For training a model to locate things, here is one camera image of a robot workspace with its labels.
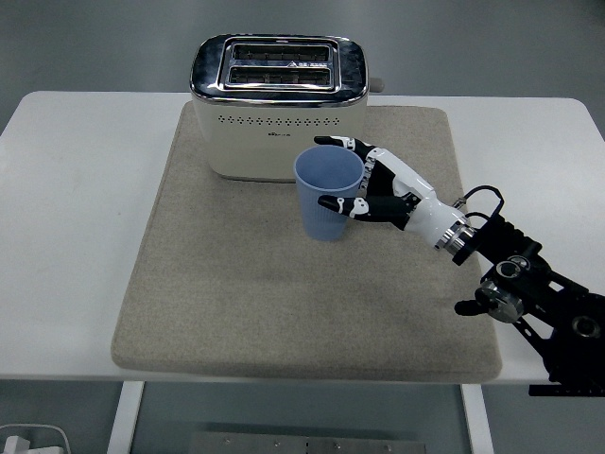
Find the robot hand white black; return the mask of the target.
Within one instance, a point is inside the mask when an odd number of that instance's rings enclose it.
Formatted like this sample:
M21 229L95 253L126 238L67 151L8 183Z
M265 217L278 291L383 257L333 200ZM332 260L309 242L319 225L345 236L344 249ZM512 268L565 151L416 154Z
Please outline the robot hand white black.
M344 148L364 164L361 195L322 195L319 206L358 221L390 223L419 235L437 250L466 223L461 211L442 203L435 189L389 150L343 136L317 136L314 141Z

